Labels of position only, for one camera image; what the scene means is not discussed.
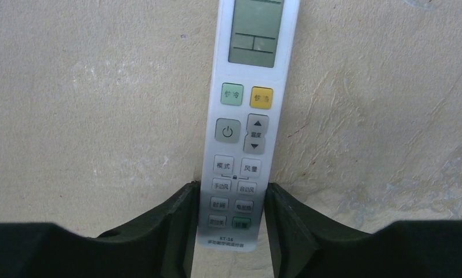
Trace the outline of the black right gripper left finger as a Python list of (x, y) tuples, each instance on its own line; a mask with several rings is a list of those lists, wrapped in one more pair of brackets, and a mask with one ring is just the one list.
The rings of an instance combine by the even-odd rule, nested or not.
[(199, 182), (97, 237), (50, 222), (0, 223), (0, 277), (190, 277)]

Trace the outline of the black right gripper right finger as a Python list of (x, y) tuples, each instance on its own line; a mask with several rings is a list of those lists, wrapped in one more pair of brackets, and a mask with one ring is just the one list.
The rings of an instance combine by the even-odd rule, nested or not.
[(462, 277), (462, 220), (396, 221), (369, 234), (276, 183), (264, 212), (275, 277)]

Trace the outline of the white air conditioner remote control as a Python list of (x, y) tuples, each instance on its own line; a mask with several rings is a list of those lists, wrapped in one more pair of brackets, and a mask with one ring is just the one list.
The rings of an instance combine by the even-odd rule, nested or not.
[(197, 242), (257, 246), (299, 1), (220, 1), (201, 175)]

